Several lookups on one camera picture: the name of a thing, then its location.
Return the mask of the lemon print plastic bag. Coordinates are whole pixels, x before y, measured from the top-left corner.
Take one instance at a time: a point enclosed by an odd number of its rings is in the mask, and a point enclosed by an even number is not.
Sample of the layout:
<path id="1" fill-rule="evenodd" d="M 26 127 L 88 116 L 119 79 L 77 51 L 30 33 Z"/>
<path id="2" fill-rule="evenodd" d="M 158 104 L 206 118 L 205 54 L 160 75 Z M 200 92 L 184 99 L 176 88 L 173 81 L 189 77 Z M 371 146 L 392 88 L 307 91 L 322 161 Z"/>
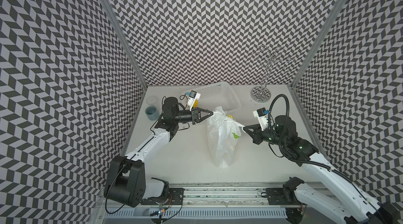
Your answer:
<path id="1" fill-rule="evenodd" d="M 228 168 L 232 165 L 243 127 L 221 106 L 213 110 L 213 115 L 207 119 L 207 144 L 215 166 Z"/>

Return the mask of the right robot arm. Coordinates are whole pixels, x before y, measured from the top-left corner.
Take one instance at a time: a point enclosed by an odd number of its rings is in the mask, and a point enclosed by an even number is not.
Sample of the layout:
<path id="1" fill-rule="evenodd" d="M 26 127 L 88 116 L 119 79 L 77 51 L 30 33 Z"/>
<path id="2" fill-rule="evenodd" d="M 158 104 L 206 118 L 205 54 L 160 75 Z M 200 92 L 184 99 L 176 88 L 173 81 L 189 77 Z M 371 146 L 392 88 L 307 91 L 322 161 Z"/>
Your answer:
<path id="1" fill-rule="evenodd" d="M 282 156 L 315 176 L 336 198 L 316 191 L 303 180 L 292 177 L 283 185 L 284 199 L 308 205 L 338 224 L 396 224 L 399 211 L 359 189 L 337 170 L 311 142 L 298 136 L 296 123 L 288 116 L 268 115 L 259 124 L 243 127 L 257 145 L 277 145 Z"/>

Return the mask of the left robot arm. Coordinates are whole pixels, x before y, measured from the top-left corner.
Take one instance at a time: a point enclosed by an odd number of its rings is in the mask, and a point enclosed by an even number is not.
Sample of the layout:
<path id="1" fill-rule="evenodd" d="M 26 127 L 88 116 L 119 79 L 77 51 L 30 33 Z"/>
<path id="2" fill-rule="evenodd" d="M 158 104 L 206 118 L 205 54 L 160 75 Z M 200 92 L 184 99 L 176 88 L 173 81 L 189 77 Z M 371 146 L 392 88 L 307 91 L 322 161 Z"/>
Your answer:
<path id="1" fill-rule="evenodd" d="M 147 200 L 161 204 L 170 199 L 169 182 L 158 178 L 147 179 L 146 162 L 173 139 L 180 123 L 195 125 L 213 114 L 203 108 L 186 109 L 177 98 L 166 98 L 161 115 L 151 127 L 152 134 L 133 151 L 116 156 L 111 161 L 103 193 L 105 199 L 130 207 Z"/>

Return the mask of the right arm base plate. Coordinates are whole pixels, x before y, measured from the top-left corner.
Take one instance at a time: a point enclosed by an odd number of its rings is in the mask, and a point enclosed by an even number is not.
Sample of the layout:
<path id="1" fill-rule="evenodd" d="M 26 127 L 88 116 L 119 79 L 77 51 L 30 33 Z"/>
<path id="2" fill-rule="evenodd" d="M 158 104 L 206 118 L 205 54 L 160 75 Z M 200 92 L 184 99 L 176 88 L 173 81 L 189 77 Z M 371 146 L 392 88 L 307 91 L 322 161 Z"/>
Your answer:
<path id="1" fill-rule="evenodd" d="M 269 205 L 300 206 L 302 203 L 296 197 L 296 190 L 299 185 L 304 183 L 297 177 L 290 177 L 281 188 L 266 188 L 261 196 L 268 200 Z"/>

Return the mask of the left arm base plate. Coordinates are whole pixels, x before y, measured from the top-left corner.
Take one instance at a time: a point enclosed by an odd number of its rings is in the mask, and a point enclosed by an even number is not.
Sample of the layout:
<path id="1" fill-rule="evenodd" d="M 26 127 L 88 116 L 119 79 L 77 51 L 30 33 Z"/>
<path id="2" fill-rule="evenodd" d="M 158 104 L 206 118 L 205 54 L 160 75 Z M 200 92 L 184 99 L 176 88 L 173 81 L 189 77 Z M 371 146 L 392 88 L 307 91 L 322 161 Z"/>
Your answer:
<path id="1" fill-rule="evenodd" d="M 184 191 L 184 188 L 169 188 L 168 190 L 163 191 L 163 194 L 161 196 L 143 199 L 140 204 L 151 206 L 181 205 L 183 203 Z"/>

